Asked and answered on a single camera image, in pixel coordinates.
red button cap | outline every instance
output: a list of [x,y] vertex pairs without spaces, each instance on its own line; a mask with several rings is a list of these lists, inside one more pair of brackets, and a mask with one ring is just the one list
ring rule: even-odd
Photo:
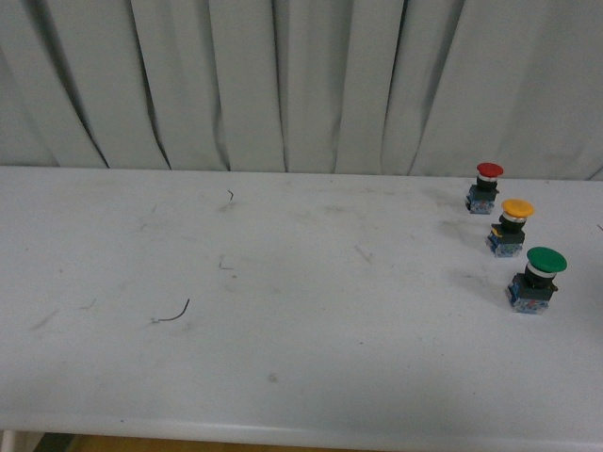
[[478,171],[483,177],[498,177],[502,174],[503,169],[496,163],[485,162],[478,165]]

table surface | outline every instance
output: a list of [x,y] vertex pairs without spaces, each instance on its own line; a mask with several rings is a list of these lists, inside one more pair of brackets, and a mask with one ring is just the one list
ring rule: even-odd
[[[472,182],[1,168],[0,428],[600,450],[603,183]],[[484,242],[515,197],[569,263],[543,315]]]

green push button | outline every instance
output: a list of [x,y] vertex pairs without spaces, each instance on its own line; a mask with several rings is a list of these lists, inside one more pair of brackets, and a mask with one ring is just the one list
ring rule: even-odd
[[535,268],[545,273],[559,273],[567,268],[565,258],[551,248],[536,247],[530,249],[528,260]]

scratch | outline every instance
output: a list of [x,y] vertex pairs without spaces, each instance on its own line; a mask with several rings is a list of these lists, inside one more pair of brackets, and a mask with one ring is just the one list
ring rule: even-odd
[[220,256],[220,263],[218,264],[218,268],[220,270],[234,270],[231,266],[222,266],[222,262],[224,260],[224,255]]
[[175,320],[176,318],[182,317],[184,315],[184,313],[187,311],[187,307],[188,307],[189,303],[190,303],[190,299],[187,300],[187,304],[185,304],[185,309],[182,310],[182,313],[180,313],[176,317],[172,317],[172,318],[152,318],[151,319],[151,323],[171,322],[172,320]]
[[44,327],[57,314],[58,314],[58,309],[55,309],[52,313],[50,313],[45,318],[43,318],[40,322],[38,322],[36,325],[31,327],[31,330],[35,331],[35,330],[39,330],[40,328]]
[[363,259],[365,261],[367,261],[369,264],[372,264],[372,259],[373,259],[373,253],[370,252],[369,254],[366,254],[364,251],[362,251],[360,249],[360,247],[358,245],[354,245],[354,249],[357,250],[360,255],[363,257]]
[[89,304],[88,306],[80,306],[80,308],[79,308],[79,309],[90,309],[92,306],[94,306],[94,303],[95,303],[95,302],[96,302],[96,299],[94,299],[94,300],[92,301],[92,303],[91,303],[91,304]]

floor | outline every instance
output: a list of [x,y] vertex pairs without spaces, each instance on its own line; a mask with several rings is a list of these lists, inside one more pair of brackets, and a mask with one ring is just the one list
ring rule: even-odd
[[77,436],[68,452],[334,452],[334,449]]

